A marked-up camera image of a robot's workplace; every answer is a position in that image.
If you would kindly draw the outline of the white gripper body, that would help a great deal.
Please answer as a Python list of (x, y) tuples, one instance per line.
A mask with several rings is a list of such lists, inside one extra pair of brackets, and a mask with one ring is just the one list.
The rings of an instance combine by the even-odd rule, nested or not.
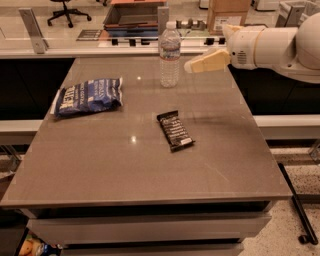
[(263, 26), (240, 26), (229, 40), (226, 40), (227, 51), (231, 58), (231, 64), (238, 69), (253, 70), (255, 64), (255, 48)]

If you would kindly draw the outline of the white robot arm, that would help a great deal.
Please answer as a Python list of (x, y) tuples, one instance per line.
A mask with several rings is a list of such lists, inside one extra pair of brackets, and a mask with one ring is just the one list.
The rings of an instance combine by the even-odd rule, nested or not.
[(320, 14), (299, 27), (225, 25), (226, 48), (214, 48), (184, 65), (188, 73), (265, 68), (297, 81), (320, 83)]

